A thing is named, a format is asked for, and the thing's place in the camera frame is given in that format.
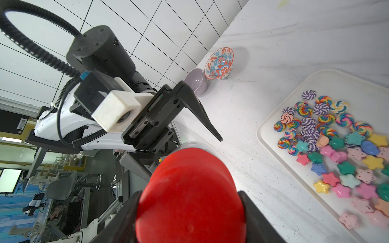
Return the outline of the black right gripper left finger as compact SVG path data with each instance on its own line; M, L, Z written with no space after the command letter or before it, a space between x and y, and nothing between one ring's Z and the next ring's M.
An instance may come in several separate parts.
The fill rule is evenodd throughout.
M135 222L142 190L134 193L92 243L137 243Z

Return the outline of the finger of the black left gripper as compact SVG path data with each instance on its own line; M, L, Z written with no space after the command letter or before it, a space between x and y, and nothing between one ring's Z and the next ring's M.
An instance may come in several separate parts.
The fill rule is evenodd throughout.
M180 81L174 88L174 100L176 99L177 109L187 108L219 142L223 141L194 91L184 81Z

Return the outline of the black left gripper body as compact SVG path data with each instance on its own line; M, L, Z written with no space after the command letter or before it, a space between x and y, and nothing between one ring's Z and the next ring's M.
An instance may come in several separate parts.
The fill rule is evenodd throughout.
M172 152L176 149L176 134L169 125L182 110L182 101L177 96L181 88L182 84L173 89L164 85L124 131L122 141L144 152Z

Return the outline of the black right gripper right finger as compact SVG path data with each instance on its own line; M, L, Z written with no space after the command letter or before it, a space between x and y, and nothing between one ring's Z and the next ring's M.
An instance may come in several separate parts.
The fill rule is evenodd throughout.
M239 191L246 219L247 243L286 243L247 193Z

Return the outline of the pile of star candies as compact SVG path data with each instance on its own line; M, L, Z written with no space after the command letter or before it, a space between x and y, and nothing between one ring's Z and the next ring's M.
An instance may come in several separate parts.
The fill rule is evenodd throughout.
M387 136L371 134L361 145L334 151L329 146L317 152L293 156L315 173L309 184L316 193L335 196L341 206L337 219L349 230L359 229L362 219L370 225L389 228L389 185L379 183L378 171L389 174Z

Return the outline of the pile of colourful candies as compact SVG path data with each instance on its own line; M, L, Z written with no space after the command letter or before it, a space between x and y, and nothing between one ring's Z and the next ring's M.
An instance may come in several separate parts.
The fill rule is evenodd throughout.
M283 133L277 147L291 156L317 152L325 146L334 151L354 148L373 133L372 125L356 121L350 114L347 101L318 96L315 90L306 90L301 97L294 106L283 109L273 126Z

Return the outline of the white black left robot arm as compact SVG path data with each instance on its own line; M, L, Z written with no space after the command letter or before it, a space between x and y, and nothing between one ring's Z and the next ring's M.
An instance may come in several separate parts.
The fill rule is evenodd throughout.
M23 34L7 17L9 12L45 19L73 35L66 61ZM30 144L70 155L95 149L169 153L178 145L170 124L184 108L222 141L191 87L181 81L174 88L152 88L108 26L81 33L41 7L1 1L1 32L34 58L70 77L57 102L41 108L27 137Z

